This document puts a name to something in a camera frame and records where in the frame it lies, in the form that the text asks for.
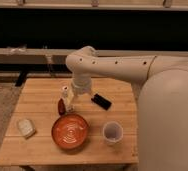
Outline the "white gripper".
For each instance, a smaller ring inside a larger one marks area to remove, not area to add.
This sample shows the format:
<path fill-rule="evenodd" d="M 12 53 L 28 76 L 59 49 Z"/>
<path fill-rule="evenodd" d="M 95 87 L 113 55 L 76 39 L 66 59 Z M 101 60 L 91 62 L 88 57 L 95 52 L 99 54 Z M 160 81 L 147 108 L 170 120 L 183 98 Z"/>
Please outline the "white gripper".
<path fill-rule="evenodd" d="M 90 94 L 92 90 L 92 81 L 89 76 L 74 76 L 71 83 L 75 95 Z"/>

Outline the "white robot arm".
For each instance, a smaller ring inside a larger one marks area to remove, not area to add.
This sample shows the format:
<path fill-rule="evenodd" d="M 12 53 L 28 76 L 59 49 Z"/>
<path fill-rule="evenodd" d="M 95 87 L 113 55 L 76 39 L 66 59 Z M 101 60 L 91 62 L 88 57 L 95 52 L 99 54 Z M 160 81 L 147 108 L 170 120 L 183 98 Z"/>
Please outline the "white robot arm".
<path fill-rule="evenodd" d="M 129 82 L 137 113 L 138 171 L 188 171 L 188 57 L 99 57 L 91 46 L 66 57 L 76 94 L 93 74 Z"/>

